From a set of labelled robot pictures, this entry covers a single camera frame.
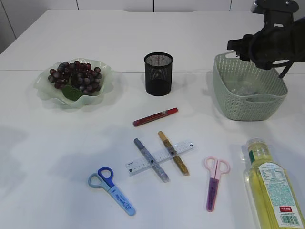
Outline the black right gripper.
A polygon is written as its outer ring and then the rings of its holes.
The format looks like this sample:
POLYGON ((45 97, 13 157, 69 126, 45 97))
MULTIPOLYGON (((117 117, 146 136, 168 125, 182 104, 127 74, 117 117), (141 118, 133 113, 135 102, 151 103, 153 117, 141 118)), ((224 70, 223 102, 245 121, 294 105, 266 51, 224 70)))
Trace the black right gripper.
POLYGON ((236 51, 242 61, 252 61, 258 68, 270 70, 305 61, 305 19, 287 27, 263 28, 255 35, 229 40, 227 50, 236 51))

